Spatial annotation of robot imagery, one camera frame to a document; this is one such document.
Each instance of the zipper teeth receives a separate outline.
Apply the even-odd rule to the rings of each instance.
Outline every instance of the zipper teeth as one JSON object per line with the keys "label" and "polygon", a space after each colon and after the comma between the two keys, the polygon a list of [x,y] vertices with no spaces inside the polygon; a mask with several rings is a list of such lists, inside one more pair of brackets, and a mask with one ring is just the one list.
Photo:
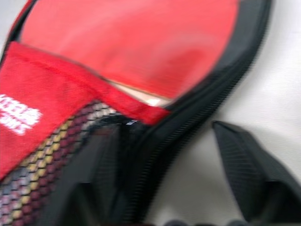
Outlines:
{"label": "zipper teeth", "polygon": [[[267,24],[265,27],[263,27],[262,29],[264,29],[262,36],[260,37],[260,39],[258,40],[255,48],[255,53],[253,53],[253,57],[251,58],[251,60],[248,60],[246,65],[243,67],[243,69],[240,72],[240,76],[236,77],[231,84],[208,106],[206,107],[203,111],[201,111],[199,114],[197,114],[193,119],[189,120],[187,123],[185,123],[183,126],[181,126],[179,129],[177,129],[173,134],[171,134],[169,137],[167,137],[162,143],[161,145],[152,153],[152,155],[150,156],[150,159],[147,161],[147,163],[145,164],[145,167],[139,177],[139,181],[137,183],[136,189],[134,191],[133,197],[131,199],[130,205],[127,208],[124,217],[123,217],[123,222],[133,222],[133,217],[135,216],[135,212],[137,211],[137,204],[139,202],[139,197],[141,196],[141,194],[143,193],[145,184],[147,182],[147,179],[149,177],[150,171],[152,169],[152,165],[154,164],[155,160],[158,158],[158,156],[161,154],[162,150],[164,150],[165,146],[172,141],[175,137],[177,137],[179,134],[183,133],[187,128],[190,128],[192,125],[194,125],[195,123],[197,123],[197,126],[192,128],[192,131],[185,137],[183,137],[183,141],[181,141],[181,143],[177,146],[177,148],[175,150],[173,150],[174,154],[172,156],[172,159],[168,162],[168,164],[166,165],[166,167],[164,168],[162,174],[160,175],[160,178],[158,179],[158,182],[155,186],[154,189],[154,194],[156,193],[156,191],[159,189],[159,186],[162,182],[162,180],[164,179],[164,176],[166,175],[166,173],[168,172],[168,170],[170,169],[174,159],[178,156],[178,154],[180,153],[180,150],[182,150],[182,148],[184,148],[187,143],[194,137],[194,135],[197,133],[198,129],[203,125],[203,123],[199,122],[199,119],[206,117],[206,116],[210,116],[211,114],[213,114],[216,109],[219,107],[219,105],[227,98],[228,94],[233,90],[233,88],[236,86],[236,84],[240,81],[240,79],[246,74],[246,72],[253,67],[253,65],[255,64],[256,60],[258,59],[258,55],[260,54],[260,52],[263,49],[263,45],[262,43],[266,40],[267,35],[266,33],[269,30],[269,19],[267,20]],[[154,200],[155,196],[153,195],[151,197],[150,200],[150,204],[148,207],[151,206],[153,200]],[[147,214],[147,210],[145,210],[145,212],[143,212],[140,216],[138,216],[134,222],[142,222],[143,219],[145,218],[145,215]]]}

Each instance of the white surface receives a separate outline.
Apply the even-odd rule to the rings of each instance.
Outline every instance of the white surface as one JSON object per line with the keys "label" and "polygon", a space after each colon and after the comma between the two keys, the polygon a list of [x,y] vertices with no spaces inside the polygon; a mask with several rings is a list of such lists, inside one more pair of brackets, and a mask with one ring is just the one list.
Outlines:
{"label": "white surface", "polygon": [[[0,1],[0,46],[25,0]],[[276,0],[262,52],[216,120],[253,132],[301,181],[301,0]],[[179,156],[147,221],[224,225],[240,218],[209,126]]]}

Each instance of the colorful mesh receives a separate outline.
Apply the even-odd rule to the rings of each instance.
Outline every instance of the colorful mesh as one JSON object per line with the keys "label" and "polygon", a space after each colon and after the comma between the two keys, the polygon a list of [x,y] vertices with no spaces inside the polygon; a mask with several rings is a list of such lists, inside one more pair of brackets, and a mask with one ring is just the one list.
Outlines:
{"label": "colorful mesh", "polygon": [[99,101],[81,109],[56,129],[30,156],[0,184],[0,226],[32,223],[47,202],[60,176],[85,136],[94,125],[119,115]]}

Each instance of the logo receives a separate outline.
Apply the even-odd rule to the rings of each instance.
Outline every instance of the logo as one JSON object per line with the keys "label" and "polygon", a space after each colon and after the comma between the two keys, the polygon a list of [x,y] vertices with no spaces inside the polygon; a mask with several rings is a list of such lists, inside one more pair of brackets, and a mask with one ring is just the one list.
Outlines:
{"label": "logo", "polygon": [[0,124],[16,134],[25,135],[27,130],[40,121],[41,116],[39,109],[30,108],[5,94],[0,94]]}

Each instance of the black zipper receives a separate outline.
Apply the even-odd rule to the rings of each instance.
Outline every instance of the black zipper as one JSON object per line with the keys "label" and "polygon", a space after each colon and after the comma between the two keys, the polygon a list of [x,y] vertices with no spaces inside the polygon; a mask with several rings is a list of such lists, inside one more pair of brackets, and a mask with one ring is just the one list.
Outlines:
{"label": "black zipper", "polygon": [[133,196],[131,197],[131,202],[126,208],[125,214],[123,215],[123,223],[141,223],[153,202],[156,192],[159,189],[159,186],[164,179],[164,176],[168,172],[168,169],[171,167],[174,159],[180,153],[180,151],[191,141],[199,129],[204,125],[204,123],[211,117],[220,104],[226,99],[229,93],[241,80],[243,75],[249,70],[252,66],[252,62],[256,58],[256,53],[258,48],[262,43],[262,40],[265,36],[266,23],[268,22],[268,16],[271,1],[266,2],[265,12],[263,13],[262,25],[259,27],[259,37],[254,41],[254,46],[251,48],[247,54],[247,60],[244,65],[239,70],[239,73],[236,77],[227,85],[227,87],[218,95],[218,97],[211,102],[204,110],[196,114],[192,119],[188,120],[183,124],[179,129],[175,130],[170,134],[161,144],[151,153],[147,163],[145,164]]}

